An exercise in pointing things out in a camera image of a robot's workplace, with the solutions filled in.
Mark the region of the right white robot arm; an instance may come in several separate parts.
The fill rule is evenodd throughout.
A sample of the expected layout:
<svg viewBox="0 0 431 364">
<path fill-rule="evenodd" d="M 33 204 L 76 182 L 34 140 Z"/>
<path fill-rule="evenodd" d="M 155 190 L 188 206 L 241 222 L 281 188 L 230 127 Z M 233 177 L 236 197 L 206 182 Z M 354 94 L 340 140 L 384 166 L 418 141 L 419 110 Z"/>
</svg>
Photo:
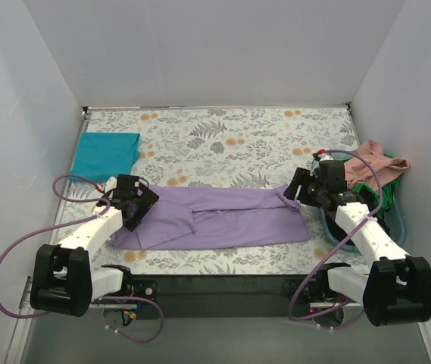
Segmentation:
<svg viewBox="0 0 431 364">
<path fill-rule="evenodd" d="M 360 193 L 349 190 L 341 161 L 319 161 L 314 171 L 297 168 L 284 196 L 318 207 L 346 234 L 370 271 L 323 259 L 296 289 L 290 303 L 314 282 L 324 301 L 339 295 L 362 306 L 372 325 L 427 322 L 431 317 L 431 267 L 401 248 L 373 217 Z"/>
</svg>

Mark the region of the purple t shirt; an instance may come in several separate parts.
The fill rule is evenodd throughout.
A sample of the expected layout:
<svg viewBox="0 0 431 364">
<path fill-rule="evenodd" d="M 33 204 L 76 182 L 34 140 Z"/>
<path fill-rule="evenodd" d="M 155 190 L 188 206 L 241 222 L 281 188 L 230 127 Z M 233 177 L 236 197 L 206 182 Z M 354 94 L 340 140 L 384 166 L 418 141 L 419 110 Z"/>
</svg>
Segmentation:
<svg viewBox="0 0 431 364">
<path fill-rule="evenodd" d="M 160 187 L 159 200 L 134 230 L 119 230 L 117 249 L 203 250 L 301 243 L 311 238 L 298 202 L 274 189 Z"/>
</svg>

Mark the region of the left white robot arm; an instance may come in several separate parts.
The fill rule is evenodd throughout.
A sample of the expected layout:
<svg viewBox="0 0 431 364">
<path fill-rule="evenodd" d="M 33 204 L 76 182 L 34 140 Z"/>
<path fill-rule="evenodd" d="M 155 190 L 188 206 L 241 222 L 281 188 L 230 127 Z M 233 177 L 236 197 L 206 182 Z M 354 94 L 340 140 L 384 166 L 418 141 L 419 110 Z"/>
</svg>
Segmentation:
<svg viewBox="0 0 431 364">
<path fill-rule="evenodd" d="M 34 309 L 80 317 L 95 300 L 117 303 L 134 294 L 130 270 L 122 265 L 91 268 L 91 258 L 122 230 L 134 231 L 159 200 L 146 179 L 120 174 L 108 180 L 92 217 L 55 245 L 42 245 L 33 271 Z"/>
</svg>

